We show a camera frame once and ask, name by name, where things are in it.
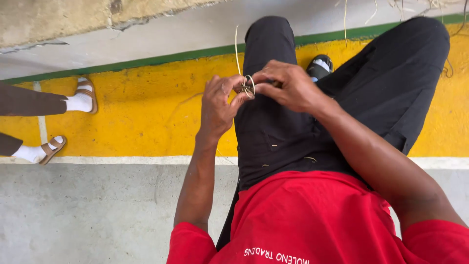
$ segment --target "t-shirt sleeve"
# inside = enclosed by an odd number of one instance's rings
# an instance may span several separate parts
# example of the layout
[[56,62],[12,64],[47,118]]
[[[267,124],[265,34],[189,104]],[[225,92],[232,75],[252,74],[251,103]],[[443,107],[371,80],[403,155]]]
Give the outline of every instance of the t-shirt sleeve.
[[216,253],[207,232],[193,224],[180,223],[171,232],[166,264],[206,264]]
[[402,242],[419,258],[435,264],[469,263],[469,229],[443,220],[411,225]]

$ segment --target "gray concrete ground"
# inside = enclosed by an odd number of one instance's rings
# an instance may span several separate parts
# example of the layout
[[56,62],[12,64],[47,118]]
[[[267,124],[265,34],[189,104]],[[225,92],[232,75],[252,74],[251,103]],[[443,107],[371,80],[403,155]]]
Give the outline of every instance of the gray concrete ground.
[[[165,263],[186,165],[0,165],[0,263]],[[469,223],[469,171],[431,170]],[[237,178],[217,166],[216,241]]]

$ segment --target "red t-shirt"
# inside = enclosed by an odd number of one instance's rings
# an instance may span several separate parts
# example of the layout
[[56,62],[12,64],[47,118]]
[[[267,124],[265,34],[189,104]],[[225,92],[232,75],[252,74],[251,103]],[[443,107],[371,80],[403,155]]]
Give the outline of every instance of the red t-shirt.
[[467,228],[428,220],[400,240],[389,204],[349,175],[285,171],[239,197],[231,241],[220,252],[202,229],[180,223],[167,263],[469,263]]

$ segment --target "hand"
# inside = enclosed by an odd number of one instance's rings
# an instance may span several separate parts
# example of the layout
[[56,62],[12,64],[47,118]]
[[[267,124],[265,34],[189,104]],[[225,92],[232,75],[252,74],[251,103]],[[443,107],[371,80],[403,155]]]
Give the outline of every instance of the hand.
[[231,103],[227,102],[233,86],[239,87],[245,80],[241,75],[226,78],[215,75],[205,84],[199,135],[218,141],[231,128],[239,107],[246,100],[254,98],[246,93],[239,93]]
[[[316,109],[322,107],[321,104],[332,101],[298,65],[271,60],[252,78],[256,93],[269,96],[295,112],[314,115]],[[282,88],[265,83],[267,80],[281,82]]]

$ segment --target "concrete wall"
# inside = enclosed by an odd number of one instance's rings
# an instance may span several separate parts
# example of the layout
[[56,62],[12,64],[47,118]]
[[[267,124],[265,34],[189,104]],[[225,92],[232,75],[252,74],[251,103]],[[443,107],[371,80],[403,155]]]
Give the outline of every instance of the concrete wall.
[[[387,0],[377,2],[378,12],[367,26],[401,19],[399,10],[391,7]],[[266,15],[286,17],[296,36],[339,31],[344,28],[344,8],[344,0],[237,0],[174,16],[132,20],[120,27],[121,30],[105,28],[58,37],[40,42],[40,46],[0,48],[3,53],[0,54],[0,80],[232,45],[237,24],[240,25],[238,43],[242,43],[249,25]],[[427,8],[426,1],[405,2],[404,19]],[[366,26],[365,22],[374,11],[372,0],[348,1],[347,28]],[[462,3],[450,5],[443,11],[445,14],[462,12]],[[440,10],[427,13],[429,16],[440,14]]]
[[[0,164],[0,263],[165,263],[186,169]],[[469,223],[469,171],[428,172]],[[237,167],[216,166],[215,178],[209,233],[216,242]]]

